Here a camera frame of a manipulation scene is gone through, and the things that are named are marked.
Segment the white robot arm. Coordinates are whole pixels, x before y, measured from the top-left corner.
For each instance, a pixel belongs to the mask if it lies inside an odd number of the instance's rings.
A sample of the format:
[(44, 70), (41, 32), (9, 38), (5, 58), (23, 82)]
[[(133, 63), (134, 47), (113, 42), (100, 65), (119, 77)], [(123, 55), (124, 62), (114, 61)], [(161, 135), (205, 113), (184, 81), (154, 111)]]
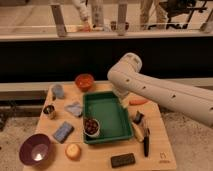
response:
[(140, 57), (126, 53), (109, 69), (107, 78), (121, 100), (132, 92), (213, 128), (213, 91), (146, 76), (141, 68)]

